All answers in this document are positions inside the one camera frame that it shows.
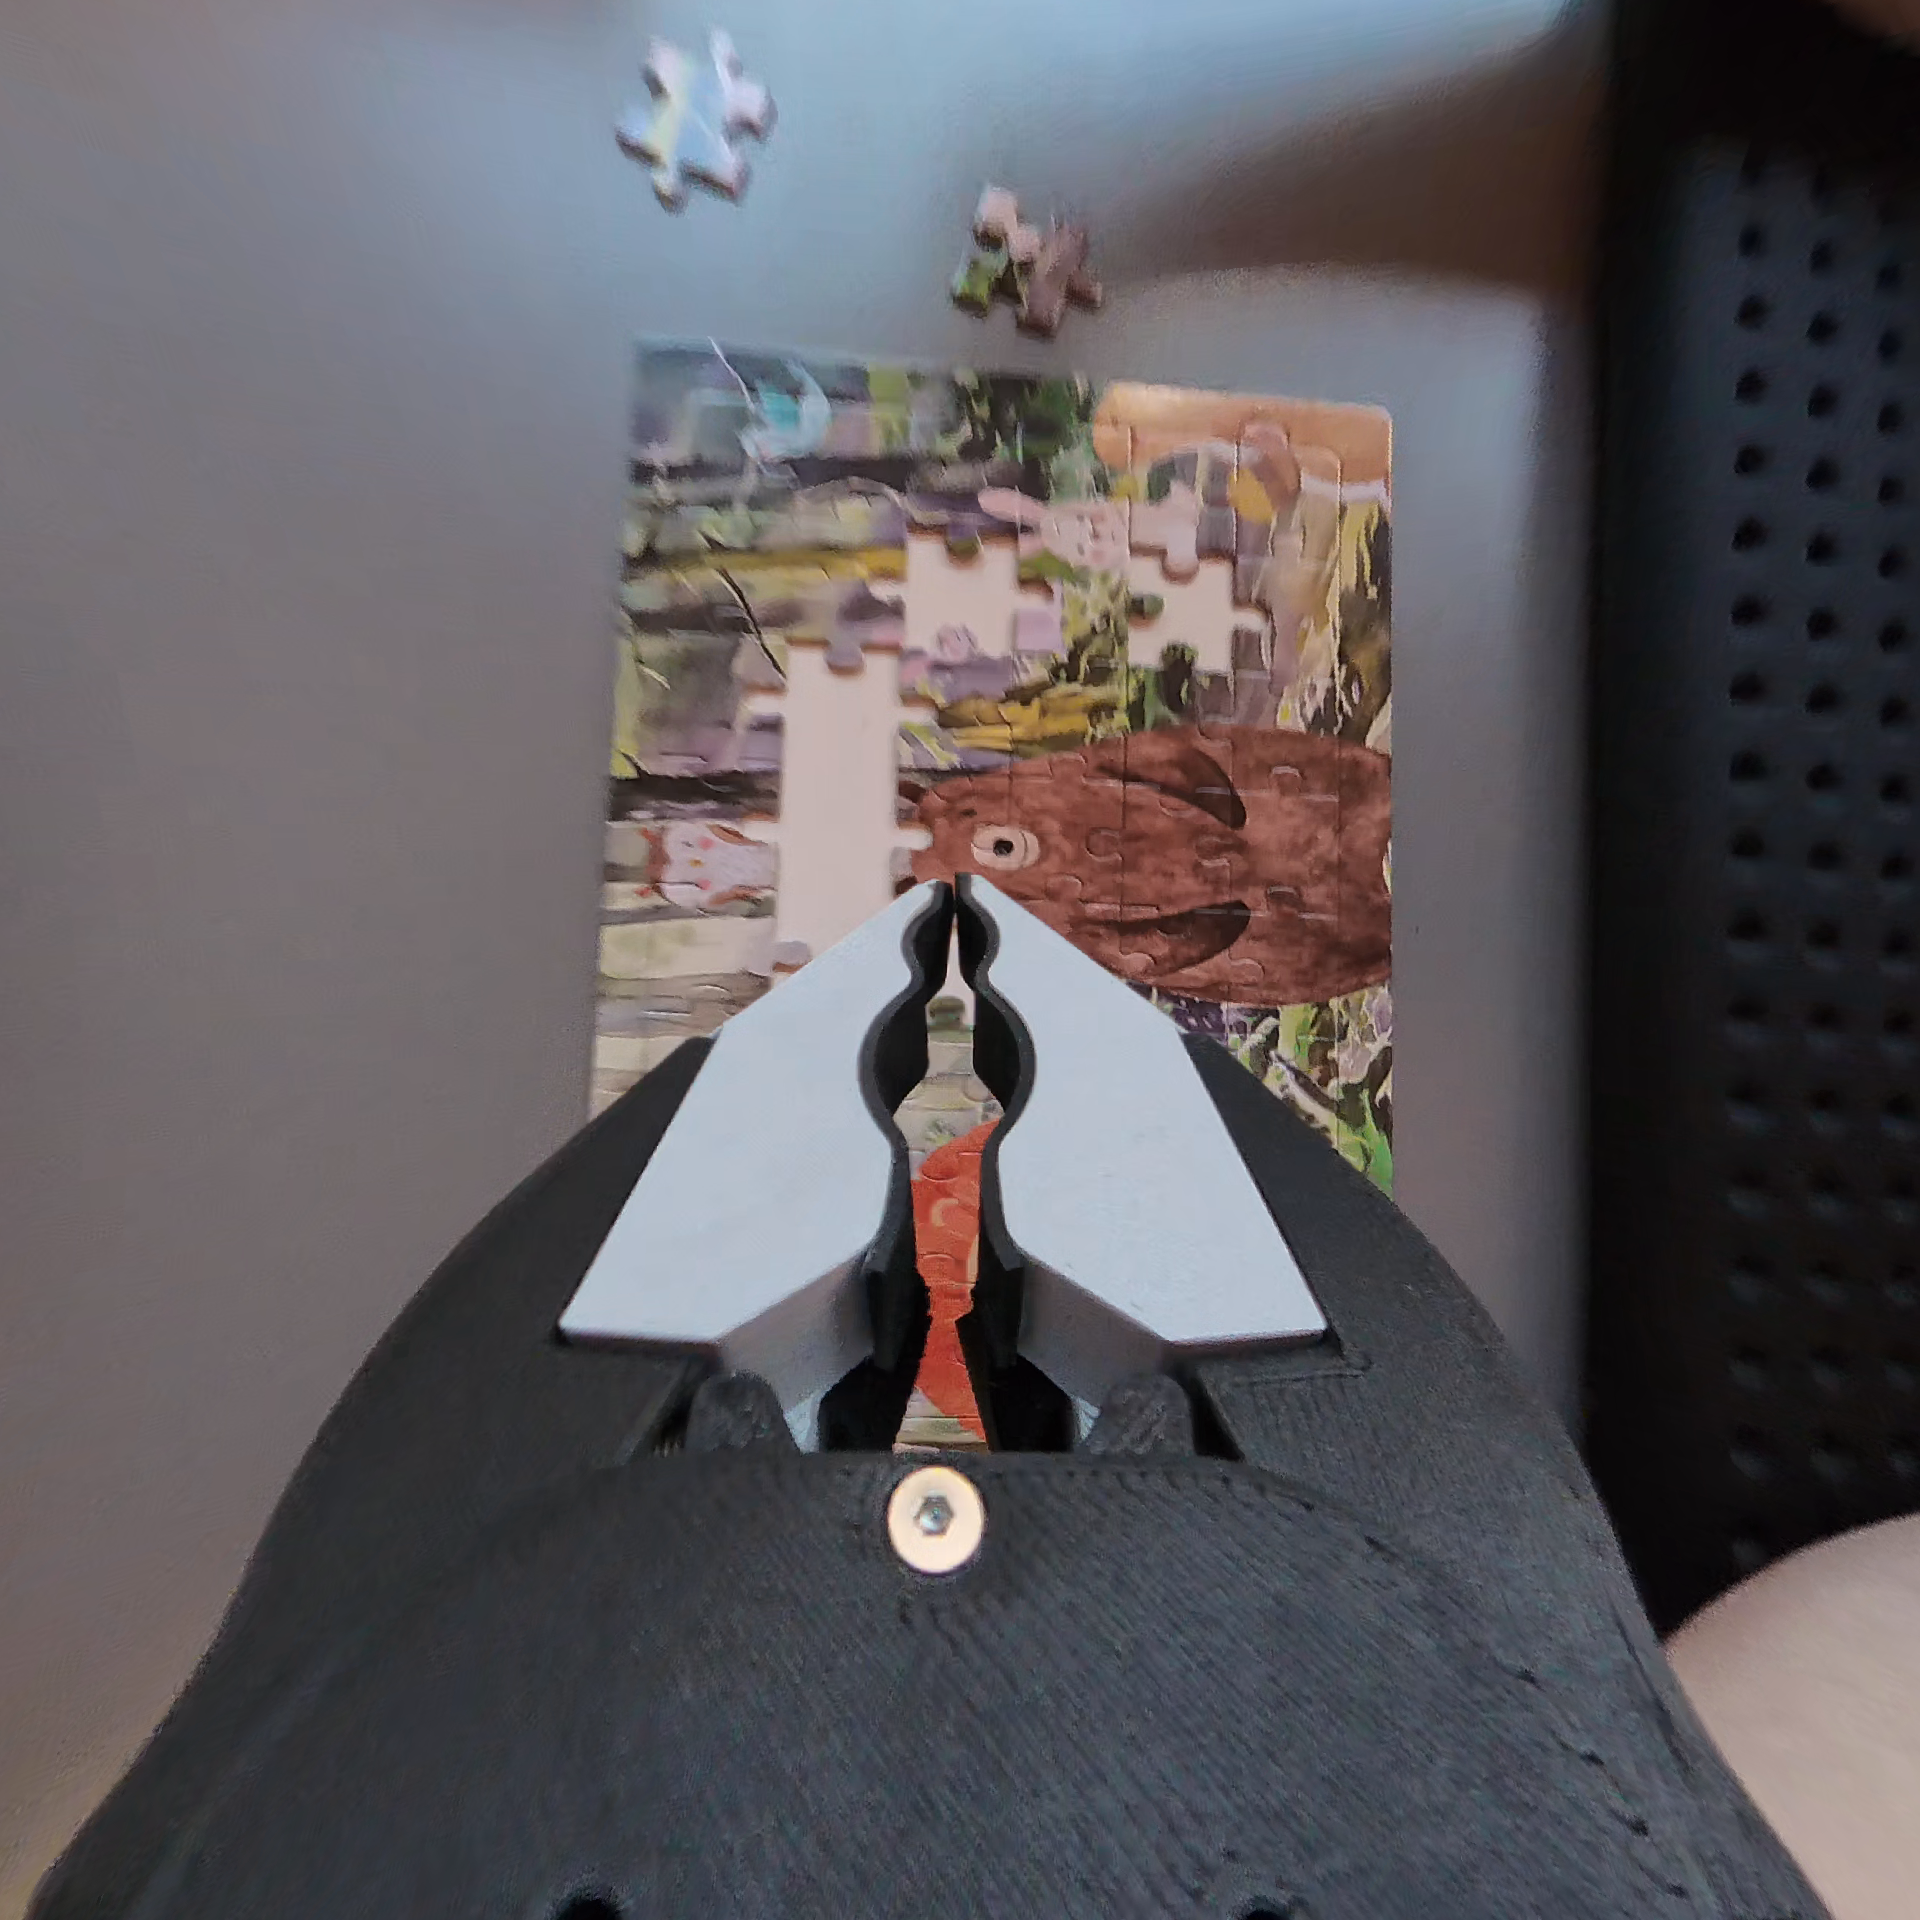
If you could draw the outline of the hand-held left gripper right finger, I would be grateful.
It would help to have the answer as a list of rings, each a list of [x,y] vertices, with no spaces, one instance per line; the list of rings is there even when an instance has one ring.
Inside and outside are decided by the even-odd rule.
[[[1064,1451],[1135,1376],[1328,1340],[1201,1053],[979,876],[954,882],[976,1067],[976,1281],[957,1341],[993,1451]]]

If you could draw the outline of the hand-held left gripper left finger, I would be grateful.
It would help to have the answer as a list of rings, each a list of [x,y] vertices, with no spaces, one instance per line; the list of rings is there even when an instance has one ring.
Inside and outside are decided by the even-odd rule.
[[[801,1450],[894,1450],[928,1340],[895,1114],[950,935],[950,884],[917,884],[637,1085],[690,1060],[565,1341],[755,1376]]]

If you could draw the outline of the animal jigsaw puzzle board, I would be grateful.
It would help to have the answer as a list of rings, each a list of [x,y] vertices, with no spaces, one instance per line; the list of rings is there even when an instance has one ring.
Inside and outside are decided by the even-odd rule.
[[[1390,1176],[1384,420],[637,349],[593,1067],[704,1044],[917,884],[993,882]],[[984,1085],[960,1121],[999,1108]]]

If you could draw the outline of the person's left forearm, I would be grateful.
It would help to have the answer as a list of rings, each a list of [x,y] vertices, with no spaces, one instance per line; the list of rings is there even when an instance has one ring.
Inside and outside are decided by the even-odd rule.
[[[1917,1517],[1767,1565],[1665,1658],[1835,1919],[1917,1916]]]

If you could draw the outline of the grey desk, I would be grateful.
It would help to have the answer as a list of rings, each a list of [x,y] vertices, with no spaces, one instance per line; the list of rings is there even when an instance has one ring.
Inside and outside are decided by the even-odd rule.
[[[614,139],[774,96],[737,200]],[[5,4],[5,1916],[585,1115],[641,333],[1394,426],[1403,1209],[1577,1401],[1599,4]],[[982,186],[1089,231],[952,307]]]

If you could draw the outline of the black perforated pad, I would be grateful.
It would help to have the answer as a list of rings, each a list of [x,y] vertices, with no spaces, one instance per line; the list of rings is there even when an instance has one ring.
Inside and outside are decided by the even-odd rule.
[[[1615,4],[1589,1458],[1659,1627],[1917,1488],[1917,80]]]

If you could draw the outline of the green purple pink jigsaw piece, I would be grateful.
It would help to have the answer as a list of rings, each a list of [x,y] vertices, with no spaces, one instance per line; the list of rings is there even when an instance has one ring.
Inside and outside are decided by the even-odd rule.
[[[1022,332],[1053,338],[1070,309],[1093,313],[1104,305],[1088,226],[1071,220],[1030,225],[1016,192],[982,186],[947,299],[978,319],[1008,305]]]

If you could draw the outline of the purple yellow jigsaw piece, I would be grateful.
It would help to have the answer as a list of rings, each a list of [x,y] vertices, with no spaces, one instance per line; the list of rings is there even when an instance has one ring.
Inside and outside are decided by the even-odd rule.
[[[777,124],[773,91],[751,77],[723,29],[706,49],[653,40],[641,65],[647,99],[614,124],[614,145],[640,162],[663,209],[679,211],[693,186],[737,201],[751,179],[744,139]]]

